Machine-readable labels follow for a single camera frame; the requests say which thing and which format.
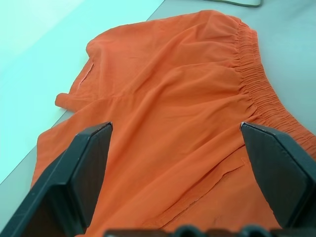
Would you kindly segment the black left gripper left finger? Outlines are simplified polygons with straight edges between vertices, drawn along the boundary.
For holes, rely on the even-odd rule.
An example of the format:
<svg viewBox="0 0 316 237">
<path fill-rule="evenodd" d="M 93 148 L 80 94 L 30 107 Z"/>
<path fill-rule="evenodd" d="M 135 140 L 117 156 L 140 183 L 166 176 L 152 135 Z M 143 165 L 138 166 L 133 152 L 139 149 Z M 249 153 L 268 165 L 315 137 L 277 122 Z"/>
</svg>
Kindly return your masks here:
<svg viewBox="0 0 316 237">
<path fill-rule="evenodd" d="M 4 237 L 85 234 L 102 188 L 112 131 L 106 122 L 78 133 L 33 184 Z"/>
</svg>

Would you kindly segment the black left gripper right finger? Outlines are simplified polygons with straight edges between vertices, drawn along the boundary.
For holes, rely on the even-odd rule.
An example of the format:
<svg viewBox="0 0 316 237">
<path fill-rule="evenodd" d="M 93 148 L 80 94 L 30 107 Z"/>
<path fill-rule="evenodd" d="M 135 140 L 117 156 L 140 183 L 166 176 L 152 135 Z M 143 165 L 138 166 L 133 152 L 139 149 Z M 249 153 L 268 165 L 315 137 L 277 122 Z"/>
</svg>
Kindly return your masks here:
<svg viewBox="0 0 316 237">
<path fill-rule="evenodd" d="M 316 161 L 287 133 L 243 122 L 255 180 L 283 228 L 316 228 Z"/>
</svg>

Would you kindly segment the orange shorts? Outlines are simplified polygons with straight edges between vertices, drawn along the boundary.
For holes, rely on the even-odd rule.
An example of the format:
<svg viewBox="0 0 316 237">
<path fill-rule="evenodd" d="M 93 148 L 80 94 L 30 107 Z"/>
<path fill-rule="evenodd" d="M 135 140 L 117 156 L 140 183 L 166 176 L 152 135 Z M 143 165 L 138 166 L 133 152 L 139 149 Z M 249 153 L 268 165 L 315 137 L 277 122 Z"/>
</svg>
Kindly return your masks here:
<svg viewBox="0 0 316 237">
<path fill-rule="evenodd" d="M 114 228 L 267 229 L 278 223 L 253 176 L 240 124 L 316 136 L 282 105 L 257 32 L 205 10 L 123 25 L 89 42 L 88 62 L 55 104 L 73 112 L 42 133 L 33 180 L 84 129 L 110 121 L 105 179 L 86 237 Z"/>
</svg>

